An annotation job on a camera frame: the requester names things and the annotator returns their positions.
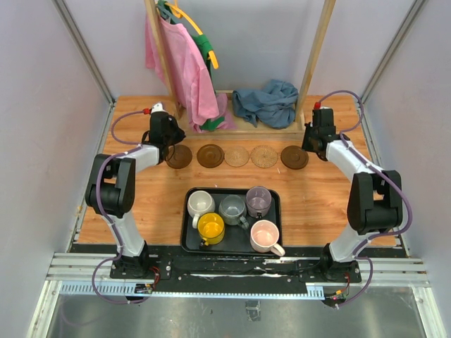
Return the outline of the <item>brown wooden coaster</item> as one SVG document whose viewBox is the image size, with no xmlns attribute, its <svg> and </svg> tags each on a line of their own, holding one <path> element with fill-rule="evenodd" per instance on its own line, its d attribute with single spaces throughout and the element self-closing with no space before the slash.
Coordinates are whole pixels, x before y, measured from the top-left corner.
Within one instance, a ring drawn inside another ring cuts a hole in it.
<svg viewBox="0 0 451 338">
<path fill-rule="evenodd" d="M 301 170 L 309 162 L 308 153 L 295 145 L 285 147 L 280 153 L 280 159 L 287 168 L 293 170 Z"/>
<path fill-rule="evenodd" d="M 205 168 L 216 168 L 223 160 L 224 151 L 216 144 L 206 144 L 197 152 L 197 161 Z"/>
<path fill-rule="evenodd" d="M 177 144 L 172 146 L 166 157 L 166 163 L 170 168 L 182 169 L 187 167 L 192 161 L 192 152 L 189 147 Z"/>
</svg>

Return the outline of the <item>woven rattan coaster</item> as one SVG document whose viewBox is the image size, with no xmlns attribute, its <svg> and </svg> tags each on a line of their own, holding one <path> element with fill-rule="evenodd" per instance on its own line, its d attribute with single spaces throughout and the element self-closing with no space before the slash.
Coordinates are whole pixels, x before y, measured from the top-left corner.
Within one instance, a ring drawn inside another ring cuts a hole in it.
<svg viewBox="0 0 451 338">
<path fill-rule="evenodd" d="M 242 146 L 234 146 L 225 152 L 226 163 L 234 168 L 239 168 L 249 161 L 249 153 Z"/>
<path fill-rule="evenodd" d="M 278 161 L 277 151 L 267 145 L 259 145 L 252 149 L 250 158 L 258 168 L 270 168 Z"/>
</svg>

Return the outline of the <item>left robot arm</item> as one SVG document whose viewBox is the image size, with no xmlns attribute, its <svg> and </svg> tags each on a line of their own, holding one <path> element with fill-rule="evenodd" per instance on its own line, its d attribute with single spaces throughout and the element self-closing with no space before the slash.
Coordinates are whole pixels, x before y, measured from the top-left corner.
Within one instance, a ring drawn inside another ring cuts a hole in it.
<svg viewBox="0 0 451 338">
<path fill-rule="evenodd" d="M 132 214 L 136 174 L 163 163 L 169 148 L 185 138 L 185 132 L 167 111 L 146 113 L 149 129 L 133 149 L 94 157 L 85 192 L 85 203 L 106 221 L 115 238 L 113 267 L 121 277 L 137 279 L 146 278 L 152 268 L 147 243 Z"/>
</svg>

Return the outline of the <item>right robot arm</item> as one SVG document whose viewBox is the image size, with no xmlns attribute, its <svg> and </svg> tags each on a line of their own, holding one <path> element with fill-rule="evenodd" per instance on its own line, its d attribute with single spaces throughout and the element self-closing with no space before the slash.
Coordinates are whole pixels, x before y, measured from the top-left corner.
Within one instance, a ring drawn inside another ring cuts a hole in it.
<svg viewBox="0 0 451 338">
<path fill-rule="evenodd" d="M 395 170 L 374 165 L 337 132 L 332 108 L 316 102 L 312 121 L 305 127 L 302 149 L 334 164 L 351 182 L 345 229 L 325 245 L 319 261 L 322 278 L 334 282 L 353 269 L 355 258 L 373 236 L 401 225 L 402 198 L 397 193 L 401 177 Z"/>
</svg>

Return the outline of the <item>wooden clothes rack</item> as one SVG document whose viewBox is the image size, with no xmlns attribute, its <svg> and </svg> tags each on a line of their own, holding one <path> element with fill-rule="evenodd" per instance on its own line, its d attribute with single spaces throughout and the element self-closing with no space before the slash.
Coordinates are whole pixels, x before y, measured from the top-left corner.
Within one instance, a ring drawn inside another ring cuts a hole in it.
<svg viewBox="0 0 451 338">
<path fill-rule="evenodd" d="M 277 137 L 280 137 L 281 139 L 292 139 L 295 137 L 300 137 L 304 134 L 305 116 L 303 106 L 307 98 L 311 80 L 314 75 L 314 70 L 321 52 L 321 47 L 323 45 L 324 37 L 326 35 L 330 18 L 333 13 L 333 9 L 335 6 L 334 1 L 325 1 L 323 3 L 319 23 L 314 36 L 314 41 L 311 46 L 309 59 L 304 71 L 302 84 L 299 89 L 299 97 L 297 100 L 297 104 L 295 106 L 296 112 L 295 122 L 291 126 L 283 130 L 276 130 L 263 125 L 259 125 L 258 127 L 252 127 L 245 121 L 237 117 L 234 117 L 233 120 L 236 124 L 235 129 L 217 130 L 210 133 L 197 133 L 191 130 L 191 128 L 189 127 L 186 111 L 179 105 L 177 96 L 175 94 L 175 85 L 171 69 L 169 68 L 168 65 L 168 54 L 167 49 L 165 48 L 163 42 L 163 36 L 161 33 L 159 14 L 157 13 L 156 3 L 154 1 L 145 1 L 144 4 L 147 11 L 148 22 L 154 33 L 157 48 L 157 56 L 159 61 L 161 62 L 163 83 L 165 84 L 165 87 L 168 91 L 168 99 L 173 104 L 175 117 L 177 118 L 179 125 L 185 128 L 185 131 L 189 138 L 204 138 L 204 137 L 211 137 L 214 139 L 218 138 L 239 139 L 241 137 L 259 138 L 268 134 L 275 135 Z"/>
</svg>

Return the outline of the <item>pink shirt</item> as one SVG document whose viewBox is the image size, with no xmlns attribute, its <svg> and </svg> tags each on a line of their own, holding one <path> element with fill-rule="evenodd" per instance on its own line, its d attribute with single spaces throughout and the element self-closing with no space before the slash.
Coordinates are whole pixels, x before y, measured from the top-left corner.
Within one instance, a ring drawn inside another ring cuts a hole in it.
<svg viewBox="0 0 451 338">
<path fill-rule="evenodd" d="M 228 97 L 215 93 L 201 52 L 187 29 L 164 19 L 160 19 L 160 27 L 175 93 L 186 109 L 190 127 L 196 132 L 235 129 Z"/>
</svg>

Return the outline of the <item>blue crumpled cloth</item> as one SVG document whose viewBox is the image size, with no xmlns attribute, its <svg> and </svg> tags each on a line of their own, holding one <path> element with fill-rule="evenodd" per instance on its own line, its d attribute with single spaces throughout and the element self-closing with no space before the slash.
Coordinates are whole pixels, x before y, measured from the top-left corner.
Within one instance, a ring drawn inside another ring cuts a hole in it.
<svg viewBox="0 0 451 338">
<path fill-rule="evenodd" d="M 262 122 L 281 130 L 295 121 L 298 96 L 299 92 L 292 83 L 272 79 L 262 89 L 233 91 L 233 112 L 254 127 Z"/>
</svg>

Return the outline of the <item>white speckled mug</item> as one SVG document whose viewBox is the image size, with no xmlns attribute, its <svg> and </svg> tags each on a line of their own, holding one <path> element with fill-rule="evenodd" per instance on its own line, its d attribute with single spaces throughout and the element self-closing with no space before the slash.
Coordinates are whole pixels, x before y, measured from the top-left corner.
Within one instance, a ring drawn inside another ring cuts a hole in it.
<svg viewBox="0 0 451 338">
<path fill-rule="evenodd" d="M 207 214 L 214 213 L 216 203 L 210 193 L 200 190 L 193 192 L 187 200 L 187 211 L 192 218 L 192 227 L 197 229 L 199 219 Z"/>
</svg>

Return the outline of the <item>purple glass mug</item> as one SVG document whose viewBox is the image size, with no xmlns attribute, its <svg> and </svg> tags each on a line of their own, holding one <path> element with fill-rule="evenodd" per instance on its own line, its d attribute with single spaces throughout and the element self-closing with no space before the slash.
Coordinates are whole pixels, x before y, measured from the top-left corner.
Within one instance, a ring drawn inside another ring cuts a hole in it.
<svg viewBox="0 0 451 338">
<path fill-rule="evenodd" d="M 249 189 L 245 197 L 247 212 L 253 218 L 263 218 L 269 211 L 272 196 L 265 187 L 255 186 Z"/>
</svg>

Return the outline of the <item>grey mug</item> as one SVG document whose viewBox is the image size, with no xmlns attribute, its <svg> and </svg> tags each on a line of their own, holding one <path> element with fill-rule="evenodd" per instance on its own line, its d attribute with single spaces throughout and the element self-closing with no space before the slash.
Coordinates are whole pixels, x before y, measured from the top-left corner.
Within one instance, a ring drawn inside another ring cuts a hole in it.
<svg viewBox="0 0 451 338">
<path fill-rule="evenodd" d="M 224 198 L 219 204 L 218 213 L 226 225 L 249 229 L 246 203 L 238 195 L 231 194 Z"/>
</svg>

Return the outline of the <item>black plastic tray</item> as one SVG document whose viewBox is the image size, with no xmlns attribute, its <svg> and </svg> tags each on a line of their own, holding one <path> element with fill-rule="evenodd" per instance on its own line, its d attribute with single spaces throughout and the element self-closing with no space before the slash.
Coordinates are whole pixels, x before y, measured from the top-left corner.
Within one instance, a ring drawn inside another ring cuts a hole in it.
<svg viewBox="0 0 451 338">
<path fill-rule="evenodd" d="M 185 195 L 185 206 L 183 211 L 183 222 L 181 229 L 180 245 L 186 251 L 194 254 L 218 254 L 218 255 L 239 255 L 239 256 L 272 256 L 269 253 L 256 252 L 249 240 L 249 230 L 245 232 L 242 228 L 236 225 L 226 225 L 225 236 L 219 244 L 213 246 L 201 246 L 201 237 L 198 230 L 192 227 L 193 218 L 190 216 L 187 209 L 187 202 L 189 197 L 197 191 L 208 192 L 215 201 L 216 209 L 224 198 L 228 195 L 238 195 L 245 200 L 246 193 L 249 189 L 238 188 L 213 188 L 213 187 L 194 187 L 187 191 Z"/>
</svg>

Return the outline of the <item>green garment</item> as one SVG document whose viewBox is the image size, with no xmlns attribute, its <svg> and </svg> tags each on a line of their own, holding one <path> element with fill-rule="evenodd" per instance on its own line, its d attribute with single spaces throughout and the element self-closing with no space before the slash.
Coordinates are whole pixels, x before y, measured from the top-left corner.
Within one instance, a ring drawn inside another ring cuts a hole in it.
<svg viewBox="0 0 451 338">
<path fill-rule="evenodd" d="M 227 98 L 217 94 L 211 71 L 219 68 L 208 37 L 193 19 L 175 4 L 157 1 L 163 38 L 179 103 L 196 132 L 211 132 L 226 121 Z"/>
</svg>

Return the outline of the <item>yellow mug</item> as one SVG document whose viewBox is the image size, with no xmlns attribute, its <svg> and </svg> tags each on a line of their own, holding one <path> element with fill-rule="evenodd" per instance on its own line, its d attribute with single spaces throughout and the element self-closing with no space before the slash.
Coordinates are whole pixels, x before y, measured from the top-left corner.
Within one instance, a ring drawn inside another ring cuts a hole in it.
<svg viewBox="0 0 451 338">
<path fill-rule="evenodd" d="M 206 213 L 198 222 L 198 233 L 201 239 L 200 246 L 219 244 L 225 235 L 225 223 L 217 213 Z"/>
</svg>

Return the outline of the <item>pink mug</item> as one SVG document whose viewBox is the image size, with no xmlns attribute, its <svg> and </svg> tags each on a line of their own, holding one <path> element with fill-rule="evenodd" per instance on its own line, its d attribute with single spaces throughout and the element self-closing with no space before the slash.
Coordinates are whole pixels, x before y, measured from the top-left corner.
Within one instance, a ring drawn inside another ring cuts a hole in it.
<svg viewBox="0 0 451 338">
<path fill-rule="evenodd" d="M 277 226 L 268 220 L 255 222 L 250 230 L 250 244 L 259 253 L 273 253 L 284 256 L 285 249 L 278 243 L 280 231 Z"/>
</svg>

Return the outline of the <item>yellow clothes hanger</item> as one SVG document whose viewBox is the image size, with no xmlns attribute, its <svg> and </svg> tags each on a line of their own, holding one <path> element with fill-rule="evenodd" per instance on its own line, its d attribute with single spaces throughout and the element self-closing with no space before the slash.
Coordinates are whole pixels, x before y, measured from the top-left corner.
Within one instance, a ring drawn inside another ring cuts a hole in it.
<svg viewBox="0 0 451 338">
<path fill-rule="evenodd" d="M 202 32 L 202 30 L 200 29 L 200 27 L 196 24 L 195 21 L 193 21 L 193 19 L 191 19 L 191 17 L 189 17 L 188 14 L 186 14 L 186 12 L 184 12 L 181 8 L 178 7 L 178 2 L 174 1 L 174 4 L 171 4 L 169 2 L 166 3 L 173 11 L 175 11 L 177 13 L 177 17 L 178 18 L 184 18 L 196 31 L 196 33 L 199 36 L 202 36 L 204 33 Z M 219 63 L 216 57 L 216 54 L 214 52 L 214 50 L 210 50 L 208 52 L 208 59 L 211 61 L 211 65 L 213 66 L 213 68 L 215 70 L 219 69 Z"/>
</svg>

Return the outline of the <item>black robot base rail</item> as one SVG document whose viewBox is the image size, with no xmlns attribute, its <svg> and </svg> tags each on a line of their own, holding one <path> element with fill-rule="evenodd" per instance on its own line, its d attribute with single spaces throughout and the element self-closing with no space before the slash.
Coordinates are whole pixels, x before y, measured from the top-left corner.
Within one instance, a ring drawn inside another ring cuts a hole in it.
<svg viewBox="0 0 451 338">
<path fill-rule="evenodd" d="M 253 254 L 189 253 L 179 246 L 150 246 L 144 272 L 124 261 L 111 263 L 107 276 L 137 280 L 137 290 L 160 292 L 294 294 L 308 282 L 361 282 L 358 262 L 324 263 L 318 247 L 289 247 L 281 258 Z"/>
</svg>

